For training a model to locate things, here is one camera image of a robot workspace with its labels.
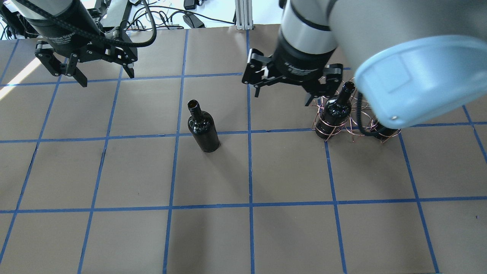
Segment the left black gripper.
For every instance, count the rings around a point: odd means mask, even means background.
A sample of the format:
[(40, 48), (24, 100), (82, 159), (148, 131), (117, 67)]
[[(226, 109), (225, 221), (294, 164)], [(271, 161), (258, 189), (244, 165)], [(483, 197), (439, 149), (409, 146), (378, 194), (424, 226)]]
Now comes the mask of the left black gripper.
[(72, 76), (83, 88), (88, 86), (87, 77), (76, 68), (78, 63), (104, 60), (122, 66), (130, 79), (135, 78), (135, 47), (112, 46), (95, 42), (69, 30), (42, 29), (44, 41), (38, 41), (35, 56), (53, 76)]

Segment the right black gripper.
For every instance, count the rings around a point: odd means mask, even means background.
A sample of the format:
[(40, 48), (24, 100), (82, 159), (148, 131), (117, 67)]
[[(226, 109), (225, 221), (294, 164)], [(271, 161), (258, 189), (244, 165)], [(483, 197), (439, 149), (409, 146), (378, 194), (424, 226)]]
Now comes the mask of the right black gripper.
[(307, 93), (305, 106), (318, 97), (331, 98), (342, 82), (343, 65), (327, 65), (332, 52), (312, 56), (276, 49), (269, 57), (257, 49), (249, 50), (242, 83), (255, 88), (258, 98), (263, 86), (285, 83), (302, 87)]

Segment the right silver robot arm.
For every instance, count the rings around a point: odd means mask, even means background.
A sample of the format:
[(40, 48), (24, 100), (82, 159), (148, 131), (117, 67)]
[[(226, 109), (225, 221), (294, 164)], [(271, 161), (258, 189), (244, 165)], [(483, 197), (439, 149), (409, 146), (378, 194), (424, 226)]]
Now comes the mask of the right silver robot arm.
[(285, 0), (272, 56), (250, 49), (242, 83), (330, 96), (342, 66), (386, 127), (402, 129), (486, 94), (485, 0)]

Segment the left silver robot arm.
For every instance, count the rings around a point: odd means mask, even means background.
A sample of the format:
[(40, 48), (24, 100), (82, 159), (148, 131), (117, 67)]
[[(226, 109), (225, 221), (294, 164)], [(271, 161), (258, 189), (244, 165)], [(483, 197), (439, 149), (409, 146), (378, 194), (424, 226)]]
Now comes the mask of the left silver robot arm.
[(80, 0), (24, 0), (13, 5), (26, 21), (42, 36), (35, 46), (35, 57), (53, 76), (74, 78), (82, 87), (87, 77), (78, 64), (103, 60), (119, 64), (129, 78), (135, 77), (137, 49), (116, 45), (131, 42), (121, 26), (104, 27), (90, 15)]

